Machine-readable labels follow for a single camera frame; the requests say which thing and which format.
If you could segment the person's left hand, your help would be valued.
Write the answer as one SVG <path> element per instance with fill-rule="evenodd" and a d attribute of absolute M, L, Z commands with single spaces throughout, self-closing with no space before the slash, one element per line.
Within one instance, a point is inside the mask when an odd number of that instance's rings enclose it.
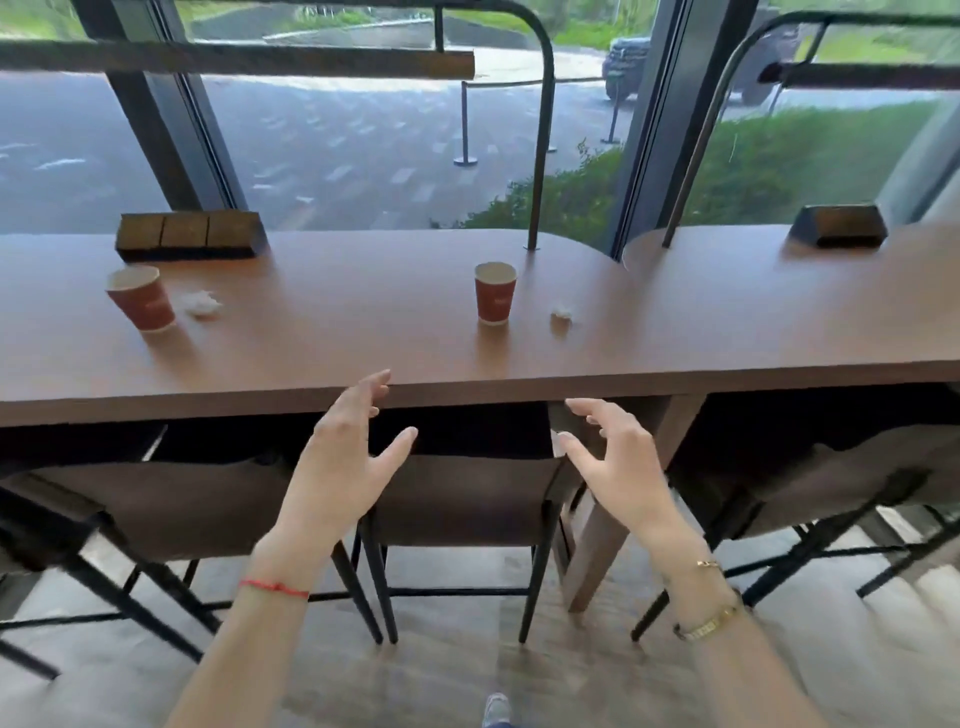
<path fill-rule="evenodd" d="M 254 555 L 280 564 L 322 562 L 376 503 L 385 488 L 369 488 L 370 422 L 385 397 L 390 370 L 372 373 L 342 394 L 317 422 L 294 468 L 277 521 Z"/>

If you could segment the person's right hand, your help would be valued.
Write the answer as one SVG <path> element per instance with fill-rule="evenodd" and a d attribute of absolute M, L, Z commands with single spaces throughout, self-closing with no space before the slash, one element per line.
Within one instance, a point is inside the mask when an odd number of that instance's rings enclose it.
<path fill-rule="evenodd" d="M 603 481 L 588 489 L 640 542 L 655 570 L 669 581 L 716 570 L 704 538 L 671 496 L 653 436 L 637 418 L 600 398 L 569 397 L 565 404 L 606 440 Z"/>

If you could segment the person's left forearm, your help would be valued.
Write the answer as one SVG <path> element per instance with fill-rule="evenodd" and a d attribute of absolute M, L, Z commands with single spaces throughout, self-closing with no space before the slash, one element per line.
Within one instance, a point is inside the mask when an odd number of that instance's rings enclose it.
<path fill-rule="evenodd" d="M 269 728 L 286 692 L 321 562 L 281 564 L 253 550 L 222 626 L 164 728 Z"/>

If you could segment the person's right forearm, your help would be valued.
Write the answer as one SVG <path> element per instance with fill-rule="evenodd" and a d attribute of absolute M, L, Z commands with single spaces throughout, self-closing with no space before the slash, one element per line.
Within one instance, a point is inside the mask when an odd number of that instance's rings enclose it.
<path fill-rule="evenodd" d="M 736 602 L 734 587 L 719 565 L 674 581 L 660 577 L 674 625 L 685 629 L 702 625 Z M 710 637 L 684 643 L 717 728 L 829 728 L 750 611 Z"/>

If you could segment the brown upholstered bar chair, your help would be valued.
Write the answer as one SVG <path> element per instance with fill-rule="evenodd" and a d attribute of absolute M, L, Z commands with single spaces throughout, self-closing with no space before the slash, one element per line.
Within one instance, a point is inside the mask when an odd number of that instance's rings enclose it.
<path fill-rule="evenodd" d="M 0 582 L 59 569 L 198 663 L 203 652 L 83 557 L 101 535 L 215 634 L 219 609 L 169 567 L 249 555 L 280 513 L 307 415 L 0 425 Z"/>
<path fill-rule="evenodd" d="M 755 607 L 815 559 L 897 554 L 857 589 L 865 598 L 948 545 L 960 545 L 960 383 L 710 394 L 666 467 L 666 479 L 714 549 L 792 528 L 782 555 L 743 595 Z M 881 507 L 921 506 L 939 530 L 915 543 L 831 550 Z"/>
<path fill-rule="evenodd" d="M 583 479 L 559 445 L 584 422 L 554 401 L 383 409 L 369 424 L 380 455 L 402 431 L 417 431 L 410 455 L 358 522 L 359 543 L 391 644 L 399 641 L 393 597 L 524 597 L 518 641 L 526 643 L 563 507 Z M 527 548 L 526 587 L 408 588 L 389 585 L 390 548 Z"/>

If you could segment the wooden table leg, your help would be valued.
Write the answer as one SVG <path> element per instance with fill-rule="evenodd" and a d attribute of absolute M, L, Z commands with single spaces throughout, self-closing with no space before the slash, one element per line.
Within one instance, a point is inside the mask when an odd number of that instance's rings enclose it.
<path fill-rule="evenodd" d="M 652 434 L 660 463 L 668 466 L 706 399 L 706 394 L 664 394 L 617 397 L 614 403 Z M 582 614 L 626 543 L 628 531 L 592 496 L 578 506 L 569 521 L 567 545 L 555 547 L 555 559 L 567 612 Z"/>

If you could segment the red paper cup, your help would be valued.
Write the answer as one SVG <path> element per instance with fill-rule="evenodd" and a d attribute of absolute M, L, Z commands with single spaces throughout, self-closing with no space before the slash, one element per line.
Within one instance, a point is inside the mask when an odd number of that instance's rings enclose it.
<path fill-rule="evenodd" d="M 486 261 L 474 268 L 477 315 L 480 323 L 501 326 L 509 321 L 518 280 L 510 263 Z"/>
<path fill-rule="evenodd" d="M 142 334 L 163 332 L 176 322 L 161 271 L 155 266 L 127 265 L 110 273 L 105 292 Z"/>

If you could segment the long wooden socket box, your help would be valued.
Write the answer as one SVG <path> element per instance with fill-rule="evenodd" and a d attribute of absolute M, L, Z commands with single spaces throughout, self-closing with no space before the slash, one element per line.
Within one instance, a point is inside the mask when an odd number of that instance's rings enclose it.
<path fill-rule="evenodd" d="M 248 260 L 268 247 L 259 214 L 237 209 L 125 213 L 114 239 L 126 263 Z"/>

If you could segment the black curved metal pole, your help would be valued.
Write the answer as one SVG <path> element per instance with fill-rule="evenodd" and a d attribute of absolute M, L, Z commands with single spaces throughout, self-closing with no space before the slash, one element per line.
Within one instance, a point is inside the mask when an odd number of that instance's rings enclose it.
<path fill-rule="evenodd" d="M 866 11 L 846 11 L 836 9 L 802 9 L 787 12 L 777 18 L 759 25 L 750 32 L 732 51 L 724 70 L 714 90 L 706 116 L 704 118 L 696 144 L 691 152 L 690 161 L 683 174 L 678 194 L 664 229 L 661 246 L 669 249 L 676 236 L 695 177 L 702 164 L 704 155 L 713 133 L 715 124 L 721 114 L 721 108 L 728 97 L 728 89 L 732 79 L 747 51 L 749 51 L 769 31 L 783 25 L 815 25 L 818 30 L 807 49 L 807 54 L 801 61 L 789 63 L 814 63 L 815 57 L 827 31 L 833 26 L 850 26 L 857 28 L 897 27 L 906 29 L 960 29 L 960 15 L 931 15 L 909 13 L 873 13 Z"/>
<path fill-rule="evenodd" d="M 546 179 L 546 156 L 550 143 L 556 89 L 555 53 L 548 31 L 534 10 L 522 5 L 518 0 L 430 0 L 430 3 L 434 8 L 435 28 L 437 30 L 440 30 L 440 27 L 443 25 L 443 12 L 446 9 L 469 12 L 493 12 L 519 18 L 531 29 L 538 41 L 542 55 L 543 70 L 536 146 L 534 151 L 530 221 L 526 243 L 527 252 L 534 253 L 538 249 Z"/>

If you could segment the short wooden socket box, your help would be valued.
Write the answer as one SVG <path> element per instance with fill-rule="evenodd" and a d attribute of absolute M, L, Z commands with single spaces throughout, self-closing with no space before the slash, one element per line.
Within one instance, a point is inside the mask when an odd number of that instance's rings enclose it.
<path fill-rule="evenodd" d="M 878 249 L 889 230 L 874 203 L 809 204 L 796 215 L 787 238 L 820 250 Z"/>

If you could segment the green hedge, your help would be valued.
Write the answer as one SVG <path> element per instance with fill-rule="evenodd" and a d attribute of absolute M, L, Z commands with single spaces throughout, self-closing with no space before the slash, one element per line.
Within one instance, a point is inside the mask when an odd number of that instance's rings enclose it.
<path fill-rule="evenodd" d="M 685 225 L 786 224 L 804 205 L 875 200 L 933 101 L 863 109 L 796 107 L 719 122 L 682 215 Z M 623 151 L 591 152 L 545 177 L 540 229 L 594 248 L 616 203 Z"/>

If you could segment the dark parked car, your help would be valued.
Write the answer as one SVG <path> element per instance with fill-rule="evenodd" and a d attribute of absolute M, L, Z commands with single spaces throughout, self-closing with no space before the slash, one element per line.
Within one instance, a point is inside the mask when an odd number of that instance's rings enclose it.
<path fill-rule="evenodd" d="M 773 83 L 759 81 L 765 67 L 794 60 L 800 46 L 798 25 L 782 25 L 764 34 L 740 62 L 729 90 L 739 94 L 746 108 L 762 105 L 774 91 Z M 624 101 L 640 91 L 644 67 L 651 50 L 649 36 L 617 37 L 611 41 L 602 63 L 606 97 Z"/>

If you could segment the long wooden crossbar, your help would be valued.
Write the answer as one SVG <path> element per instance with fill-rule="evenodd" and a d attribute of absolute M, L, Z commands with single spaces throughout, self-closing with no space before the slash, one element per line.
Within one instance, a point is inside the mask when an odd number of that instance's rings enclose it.
<path fill-rule="evenodd" d="M 0 71 L 471 81 L 471 51 L 152 41 L 0 40 Z"/>

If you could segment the short wooden crossbar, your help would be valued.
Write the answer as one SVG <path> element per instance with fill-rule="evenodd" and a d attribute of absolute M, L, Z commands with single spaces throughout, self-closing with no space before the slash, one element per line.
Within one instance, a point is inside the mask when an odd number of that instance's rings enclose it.
<path fill-rule="evenodd" d="M 960 66 L 876 63 L 770 63 L 761 84 L 828 91 L 960 91 Z"/>

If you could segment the dark window frame post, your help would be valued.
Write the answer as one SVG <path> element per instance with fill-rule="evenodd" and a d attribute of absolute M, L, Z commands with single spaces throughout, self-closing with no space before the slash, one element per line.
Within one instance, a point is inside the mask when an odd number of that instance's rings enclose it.
<path fill-rule="evenodd" d="M 70 0 L 97 43 L 185 43 L 174 0 Z M 198 75 L 105 74 L 173 211 L 248 209 L 226 141 Z"/>
<path fill-rule="evenodd" d="M 723 71 L 759 2 L 658 0 L 605 237 L 615 261 L 632 239 L 668 221 Z"/>

